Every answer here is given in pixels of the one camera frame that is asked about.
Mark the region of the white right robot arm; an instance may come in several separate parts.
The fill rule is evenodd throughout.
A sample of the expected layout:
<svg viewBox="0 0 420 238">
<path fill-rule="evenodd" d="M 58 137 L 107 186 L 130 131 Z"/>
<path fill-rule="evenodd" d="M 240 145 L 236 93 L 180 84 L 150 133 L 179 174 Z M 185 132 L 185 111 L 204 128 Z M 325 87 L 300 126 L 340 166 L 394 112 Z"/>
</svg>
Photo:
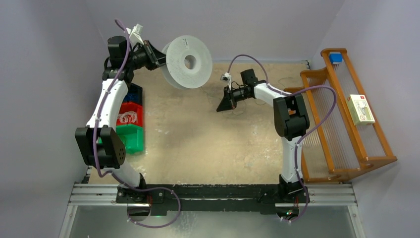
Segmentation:
<svg viewBox="0 0 420 238">
<path fill-rule="evenodd" d="M 307 109 L 301 94 L 292 96 L 272 87 L 267 81 L 259 80 L 254 70 L 241 72 L 242 84 L 232 86 L 230 73 L 221 76 L 226 83 L 223 98 L 217 112 L 233 110 L 238 102 L 254 98 L 267 103 L 273 108 L 274 128 L 282 141 L 283 165 L 279 176 L 279 198 L 285 202 L 304 193 L 301 139 L 310 127 Z"/>
</svg>

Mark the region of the white perforated spool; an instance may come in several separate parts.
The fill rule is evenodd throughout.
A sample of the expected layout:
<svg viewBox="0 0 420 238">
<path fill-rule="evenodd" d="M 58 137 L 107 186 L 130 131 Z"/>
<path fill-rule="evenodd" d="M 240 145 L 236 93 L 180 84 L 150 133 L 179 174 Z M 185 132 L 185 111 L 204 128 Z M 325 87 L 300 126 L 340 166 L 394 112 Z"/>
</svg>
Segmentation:
<svg viewBox="0 0 420 238">
<path fill-rule="evenodd" d="M 181 90 L 202 87 L 212 73 L 212 57 L 206 45 L 190 35 L 177 37 L 163 48 L 166 81 Z"/>
</svg>

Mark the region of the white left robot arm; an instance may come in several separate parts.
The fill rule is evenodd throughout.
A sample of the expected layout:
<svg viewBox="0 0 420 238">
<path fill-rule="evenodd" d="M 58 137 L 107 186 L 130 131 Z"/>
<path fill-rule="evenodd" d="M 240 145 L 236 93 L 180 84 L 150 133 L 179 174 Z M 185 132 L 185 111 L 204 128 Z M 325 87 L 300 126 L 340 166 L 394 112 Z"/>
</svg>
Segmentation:
<svg viewBox="0 0 420 238">
<path fill-rule="evenodd" d="M 124 36 L 110 37 L 107 49 L 100 97 L 86 125 L 76 128 L 75 139 L 87 166 L 95 168 L 102 178 L 112 176 L 122 194 L 128 193 L 134 202 L 141 203 L 152 189 L 147 188 L 141 173 L 125 163 L 126 149 L 116 133 L 116 122 L 134 71 L 160 68 L 166 64 L 166 55 L 147 40 L 131 43 Z"/>
</svg>

